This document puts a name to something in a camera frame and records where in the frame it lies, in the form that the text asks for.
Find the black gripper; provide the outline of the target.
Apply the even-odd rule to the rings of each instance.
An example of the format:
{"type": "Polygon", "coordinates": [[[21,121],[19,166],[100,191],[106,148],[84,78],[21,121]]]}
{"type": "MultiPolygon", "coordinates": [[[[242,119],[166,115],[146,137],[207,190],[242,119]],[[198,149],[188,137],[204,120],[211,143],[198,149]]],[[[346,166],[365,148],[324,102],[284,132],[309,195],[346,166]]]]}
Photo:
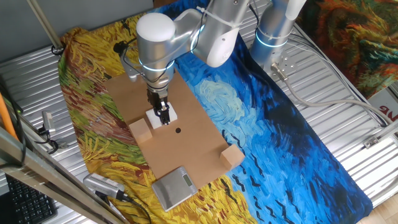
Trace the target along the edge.
{"type": "Polygon", "coordinates": [[[168,90],[153,91],[151,89],[147,90],[148,102],[154,108],[155,115],[161,120],[163,125],[169,125],[170,115],[169,115],[169,105],[168,103],[168,90]]]}

